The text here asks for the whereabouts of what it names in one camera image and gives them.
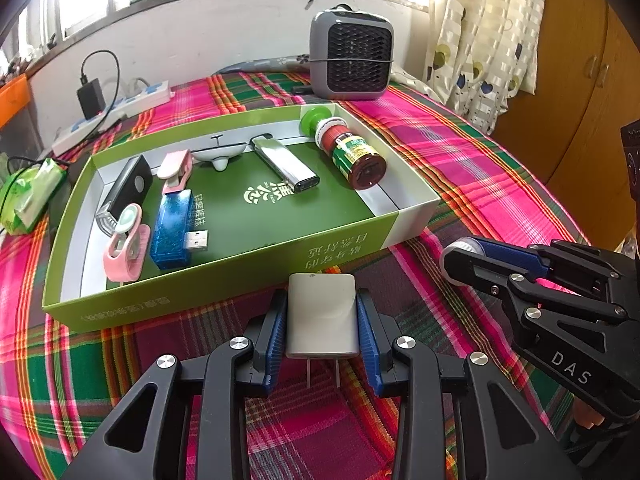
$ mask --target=patterned curtain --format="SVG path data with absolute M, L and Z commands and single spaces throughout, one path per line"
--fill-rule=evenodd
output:
M 422 0 L 430 44 L 419 80 L 394 65 L 392 80 L 446 105 L 490 134 L 508 99 L 536 87 L 545 0 Z

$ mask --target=cabinet door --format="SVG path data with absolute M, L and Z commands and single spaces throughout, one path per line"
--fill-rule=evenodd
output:
M 636 216 L 620 128 L 640 118 L 640 53 L 612 9 L 608 17 L 589 107 L 547 187 L 593 245 L 615 249 Z
M 520 91 L 492 137 L 546 183 L 589 104 L 607 28 L 605 0 L 545 0 L 533 96 Z

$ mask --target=white power strip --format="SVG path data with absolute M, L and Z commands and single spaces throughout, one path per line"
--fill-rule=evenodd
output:
M 133 117 L 145 110 L 167 103 L 173 96 L 174 93 L 171 92 L 169 88 L 169 82 L 163 81 L 145 88 L 135 97 L 122 97 L 113 105 L 113 110 L 109 112 L 104 123 L 100 126 L 100 132 L 105 132 L 111 128 L 119 119 L 124 120 L 127 117 Z M 101 119 L 101 114 L 95 116 L 93 119 L 82 119 L 60 132 L 58 138 L 53 143 L 53 153 L 56 156 L 62 155 L 76 144 L 82 142 Z

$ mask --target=power adapter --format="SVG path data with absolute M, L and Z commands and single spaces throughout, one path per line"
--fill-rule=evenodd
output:
M 104 96 L 98 79 L 87 81 L 85 75 L 80 78 L 82 86 L 78 89 L 78 100 L 84 118 L 93 119 L 97 114 L 104 110 Z

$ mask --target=bed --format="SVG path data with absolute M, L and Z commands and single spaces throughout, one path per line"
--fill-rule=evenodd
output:
M 75 160 L 114 143 L 203 118 L 261 107 L 321 102 L 296 96 L 299 74 L 210 76 L 174 88 L 167 104 L 129 118 Z M 441 203 L 421 236 L 331 267 L 368 287 L 378 310 L 403 333 L 437 352 L 482 351 L 515 384 L 554 434 L 568 427 L 572 396 L 511 350 L 500 301 L 440 275 L 442 248 L 474 234 L 526 246 L 552 238 L 584 241 L 562 206 L 517 160 L 489 137 L 427 97 L 391 85 L 378 100 L 340 102 L 386 140 L 439 193 Z M 144 370 L 161 354 L 184 360 L 211 352 L 263 313 L 272 288 L 133 325 L 77 334 L 42 314 L 50 251 L 47 218 L 0 246 L 0 423 L 37 476 L 59 478 L 67 464 Z M 304 361 L 286 361 L 268 400 L 247 403 L 247 433 L 255 479 L 366 480 L 388 478 L 398 427 L 398 402 L 373 396 L 360 358 L 313 362 L 306 388 Z M 447 471 L 456 474 L 455 436 L 448 413 Z M 195 435 L 196 424 L 191 426 Z M 193 478 L 195 444 L 188 452 Z

